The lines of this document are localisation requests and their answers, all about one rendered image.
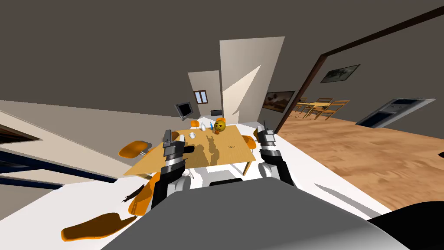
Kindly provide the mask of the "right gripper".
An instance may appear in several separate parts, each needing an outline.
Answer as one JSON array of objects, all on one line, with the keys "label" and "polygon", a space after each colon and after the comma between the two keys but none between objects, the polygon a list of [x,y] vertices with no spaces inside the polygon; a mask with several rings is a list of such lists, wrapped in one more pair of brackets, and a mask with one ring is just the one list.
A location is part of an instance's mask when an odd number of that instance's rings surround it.
[{"label": "right gripper", "polygon": [[263,121],[263,132],[258,133],[258,141],[262,148],[276,148],[274,131],[267,128],[265,120]]}]

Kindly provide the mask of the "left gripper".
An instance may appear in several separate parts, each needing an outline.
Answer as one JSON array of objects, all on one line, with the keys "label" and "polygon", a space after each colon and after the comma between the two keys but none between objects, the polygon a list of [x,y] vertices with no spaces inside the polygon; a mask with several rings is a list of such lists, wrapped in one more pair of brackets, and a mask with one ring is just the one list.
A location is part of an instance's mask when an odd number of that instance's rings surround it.
[{"label": "left gripper", "polygon": [[195,150],[195,146],[185,145],[185,137],[183,134],[180,135],[178,141],[172,141],[172,131],[170,129],[166,130],[163,136],[163,156],[167,157],[168,155],[176,155],[182,156],[183,154],[193,153]]}]

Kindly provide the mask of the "black flat screen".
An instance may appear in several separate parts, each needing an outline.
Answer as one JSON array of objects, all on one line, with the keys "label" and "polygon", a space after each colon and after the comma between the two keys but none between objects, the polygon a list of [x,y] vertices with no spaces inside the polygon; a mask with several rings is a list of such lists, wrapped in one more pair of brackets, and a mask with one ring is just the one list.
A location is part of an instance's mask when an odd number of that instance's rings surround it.
[{"label": "black flat screen", "polygon": [[188,116],[193,113],[190,102],[176,104],[175,108],[177,109],[182,121],[186,120]]}]

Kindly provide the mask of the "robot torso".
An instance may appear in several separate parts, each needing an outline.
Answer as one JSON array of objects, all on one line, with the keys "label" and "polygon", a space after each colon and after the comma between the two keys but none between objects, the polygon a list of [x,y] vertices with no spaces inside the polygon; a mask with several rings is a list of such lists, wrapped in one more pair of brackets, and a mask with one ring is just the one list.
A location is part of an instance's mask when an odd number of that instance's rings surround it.
[{"label": "robot torso", "polygon": [[365,219],[275,178],[178,191],[102,250],[408,250]]}]

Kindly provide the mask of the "grey cabinet with dark panels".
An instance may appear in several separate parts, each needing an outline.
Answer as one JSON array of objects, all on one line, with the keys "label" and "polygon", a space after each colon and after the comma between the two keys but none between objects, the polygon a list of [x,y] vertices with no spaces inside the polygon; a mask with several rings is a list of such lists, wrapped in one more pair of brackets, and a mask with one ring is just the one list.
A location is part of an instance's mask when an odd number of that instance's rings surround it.
[{"label": "grey cabinet with dark panels", "polygon": [[356,124],[368,128],[383,128],[433,101],[435,99],[393,99]]}]

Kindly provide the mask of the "dark grey framed picture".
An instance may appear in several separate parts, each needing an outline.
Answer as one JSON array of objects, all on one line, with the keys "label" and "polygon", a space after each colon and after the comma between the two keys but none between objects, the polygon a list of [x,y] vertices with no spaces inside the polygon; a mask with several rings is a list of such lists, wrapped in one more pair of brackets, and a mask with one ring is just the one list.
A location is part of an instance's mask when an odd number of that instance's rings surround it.
[{"label": "dark grey framed picture", "polygon": [[349,67],[345,67],[345,68],[330,70],[322,78],[320,83],[346,81],[359,66],[360,65],[358,64],[358,65],[349,66]]}]

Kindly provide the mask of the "light wooden table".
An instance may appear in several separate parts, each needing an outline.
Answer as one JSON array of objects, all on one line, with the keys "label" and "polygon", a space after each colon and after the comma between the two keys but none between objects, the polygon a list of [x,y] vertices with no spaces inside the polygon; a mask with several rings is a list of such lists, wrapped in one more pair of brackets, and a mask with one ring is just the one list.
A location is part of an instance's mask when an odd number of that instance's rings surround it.
[{"label": "light wooden table", "polygon": [[[183,155],[188,169],[247,163],[256,160],[235,125],[227,126],[219,135],[214,134],[208,128],[206,131],[188,129],[177,132],[179,135],[184,135],[186,146],[193,145],[195,147],[193,153]],[[189,137],[191,132],[196,133],[196,138]],[[163,144],[160,143],[123,175],[160,172],[161,168],[165,166],[166,160],[163,151]]]}]

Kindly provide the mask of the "wooden dining table with chairs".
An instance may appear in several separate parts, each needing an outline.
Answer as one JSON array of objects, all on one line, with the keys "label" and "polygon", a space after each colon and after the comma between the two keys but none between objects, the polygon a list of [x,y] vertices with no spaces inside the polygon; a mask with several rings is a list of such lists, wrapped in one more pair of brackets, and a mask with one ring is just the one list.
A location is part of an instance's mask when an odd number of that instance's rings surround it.
[{"label": "wooden dining table with chairs", "polygon": [[337,111],[339,111],[343,106],[345,106],[350,100],[336,100],[332,103],[326,103],[326,102],[298,102],[297,106],[303,106],[302,109],[308,109],[306,114],[303,118],[309,117],[311,114],[315,113],[315,120],[321,115],[321,114],[328,114],[326,120],[328,120],[332,115],[334,115]]}]

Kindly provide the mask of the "brown landscape picture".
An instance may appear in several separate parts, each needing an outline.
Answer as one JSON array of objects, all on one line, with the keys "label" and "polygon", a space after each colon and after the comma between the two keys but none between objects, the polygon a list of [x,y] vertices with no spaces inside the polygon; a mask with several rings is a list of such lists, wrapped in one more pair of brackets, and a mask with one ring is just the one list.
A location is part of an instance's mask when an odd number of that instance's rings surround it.
[{"label": "brown landscape picture", "polygon": [[267,92],[262,108],[283,113],[295,91]]}]

